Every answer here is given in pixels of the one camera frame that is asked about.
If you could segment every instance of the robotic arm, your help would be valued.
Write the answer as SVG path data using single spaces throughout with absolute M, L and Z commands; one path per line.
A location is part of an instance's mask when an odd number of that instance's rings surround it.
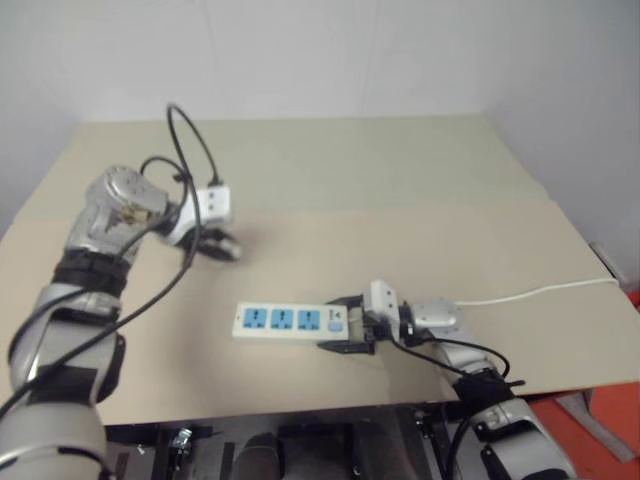
M 230 218 L 229 188 L 215 185 L 197 195 L 208 233 L 198 250 L 237 258 L 239 245 L 216 228 Z M 187 196 L 182 207 L 173 205 L 166 192 L 127 167 L 108 169 L 89 187 L 53 279 L 36 302 L 40 314 L 30 317 L 11 344 L 14 390 L 118 320 L 120 295 L 146 231 L 188 248 L 193 203 Z M 124 337 L 113 333 L 22 397 L 0 423 L 0 479 L 108 478 L 95 405 L 117 386 L 124 353 Z
M 372 282 L 362 296 L 331 303 L 362 310 L 364 342 L 326 342 L 319 345 L 321 348 L 338 353 L 373 353 L 377 340 L 390 340 L 401 349 L 405 348 L 401 342 L 406 347 L 426 342 L 435 345 L 440 362 L 451 368 L 444 373 L 460 399 L 468 424 L 485 443 L 480 455 L 491 480 L 577 478 L 562 448 L 527 403 L 513 394 L 511 384 L 487 354 L 469 346 L 476 344 L 475 338 L 454 303 L 442 298 L 424 304 L 400 303 L 393 288 L 382 280 Z

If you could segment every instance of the white power cord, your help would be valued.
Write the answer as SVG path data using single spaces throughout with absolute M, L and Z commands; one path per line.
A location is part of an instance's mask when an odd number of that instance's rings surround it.
M 620 282 L 612 277 L 607 278 L 595 278 L 593 280 L 581 280 L 579 282 L 569 282 L 569 283 L 559 283 L 557 285 L 547 285 L 546 287 L 536 288 L 535 290 L 529 290 L 528 292 L 519 293 L 517 295 L 512 295 L 510 297 L 502 297 L 502 298 L 494 298 L 493 300 L 480 300 L 480 301 L 461 301 L 456 302 L 456 305 L 459 307 L 479 307 L 482 305 L 495 305 L 496 303 L 506 303 L 513 302 L 514 300 L 521 300 L 523 298 L 532 297 L 542 292 L 547 292 L 549 290 L 559 290 L 561 288 L 573 288 L 573 287 L 582 287 L 584 285 L 595 285 L 598 283 L 613 283 L 616 286 L 620 286 Z

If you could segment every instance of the floor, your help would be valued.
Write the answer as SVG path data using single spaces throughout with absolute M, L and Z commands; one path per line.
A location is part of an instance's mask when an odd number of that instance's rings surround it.
M 553 400 L 533 409 L 573 461 L 578 475 L 590 480 L 639 480 L 640 459 L 620 463 Z M 640 383 L 596 389 L 592 414 L 640 455 Z

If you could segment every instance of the beige table surface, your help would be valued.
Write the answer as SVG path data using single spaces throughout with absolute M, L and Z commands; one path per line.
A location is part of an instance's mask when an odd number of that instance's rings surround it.
M 454 398 L 435 369 L 381 345 L 374 357 L 236 342 L 243 300 L 324 302 L 384 278 L 410 302 L 510 295 L 606 271 L 482 117 L 202 122 L 231 185 L 246 256 L 199 258 L 162 303 L 124 329 L 109 424 Z M 187 152 L 205 179 L 192 142 Z M 86 186 L 111 164 L 171 155 L 162 122 L 82 127 L 0 244 L 0 349 L 57 263 Z M 154 181 L 169 185 L 158 168 Z M 181 254 L 145 241 L 124 310 L 175 273 Z M 478 339 L 512 360 L 520 393 L 638 377 L 640 322 L 615 286 L 469 307 Z M 0 394 L 9 395 L 8 371 Z

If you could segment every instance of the power strip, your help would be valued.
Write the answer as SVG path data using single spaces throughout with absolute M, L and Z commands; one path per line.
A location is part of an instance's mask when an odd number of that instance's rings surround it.
M 348 340 L 347 308 L 288 303 L 238 304 L 234 338 L 264 340 Z

